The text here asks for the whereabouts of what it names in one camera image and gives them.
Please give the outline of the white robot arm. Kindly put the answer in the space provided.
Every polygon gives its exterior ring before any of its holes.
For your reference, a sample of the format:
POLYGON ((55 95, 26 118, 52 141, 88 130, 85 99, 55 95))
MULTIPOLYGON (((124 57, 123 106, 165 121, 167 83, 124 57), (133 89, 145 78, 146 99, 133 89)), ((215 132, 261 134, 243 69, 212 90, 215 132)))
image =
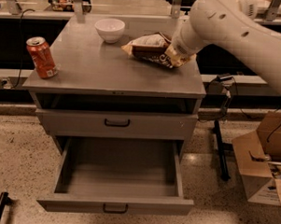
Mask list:
POLYGON ((251 20, 237 0, 196 0, 173 35, 171 50, 187 58, 210 44, 235 56, 281 95, 281 33, 251 20))

